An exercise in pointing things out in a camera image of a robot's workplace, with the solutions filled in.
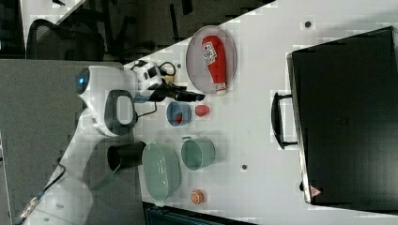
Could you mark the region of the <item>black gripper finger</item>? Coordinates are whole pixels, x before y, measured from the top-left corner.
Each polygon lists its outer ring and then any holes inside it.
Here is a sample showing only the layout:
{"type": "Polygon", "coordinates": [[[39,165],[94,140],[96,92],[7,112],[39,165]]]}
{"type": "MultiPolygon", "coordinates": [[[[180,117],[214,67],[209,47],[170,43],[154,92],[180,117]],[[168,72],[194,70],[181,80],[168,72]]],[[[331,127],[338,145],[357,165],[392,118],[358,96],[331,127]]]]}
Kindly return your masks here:
{"type": "Polygon", "coordinates": [[[176,94],[177,101],[184,101],[184,102],[194,102],[194,101],[202,101],[205,99],[205,95],[197,94],[188,91],[180,91],[176,94]]]}

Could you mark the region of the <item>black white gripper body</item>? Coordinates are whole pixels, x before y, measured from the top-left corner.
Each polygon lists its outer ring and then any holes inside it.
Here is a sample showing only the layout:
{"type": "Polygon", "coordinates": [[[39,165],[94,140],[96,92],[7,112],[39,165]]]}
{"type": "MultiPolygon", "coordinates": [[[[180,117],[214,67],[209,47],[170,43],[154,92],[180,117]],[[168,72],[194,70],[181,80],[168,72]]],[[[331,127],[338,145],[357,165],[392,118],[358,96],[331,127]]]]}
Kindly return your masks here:
{"type": "Polygon", "coordinates": [[[132,71],[137,76],[136,102],[154,101],[154,97],[157,95],[156,89],[165,83],[163,77],[175,76],[176,67],[172,63],[169,63],[173,69],[172,72],[169,72],[166,68],[163,68],[164,65],[165,63],[162,63],[158,66],[154,62],[144,60],[134,62],[132,71]]]}

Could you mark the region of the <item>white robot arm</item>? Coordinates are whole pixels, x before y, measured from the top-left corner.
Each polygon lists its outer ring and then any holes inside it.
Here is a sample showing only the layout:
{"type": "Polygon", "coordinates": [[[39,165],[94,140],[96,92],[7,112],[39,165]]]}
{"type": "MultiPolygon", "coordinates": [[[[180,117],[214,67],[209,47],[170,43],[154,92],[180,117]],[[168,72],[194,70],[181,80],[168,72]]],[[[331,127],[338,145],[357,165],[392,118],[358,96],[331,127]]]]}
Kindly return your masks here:
{"type": "Polygon", "coordinates": [[[83,179],[94,148],[107,138],[132,131],[136,103],[165,98],[194,102],[205,98],[163,79],[166,70],[143,60],[129,70],[89,66],[76,77],[77,95],[86,108],[63,156],[45,188],[22,210],[13,225],[84,225],[93,204],[83,179]]]}

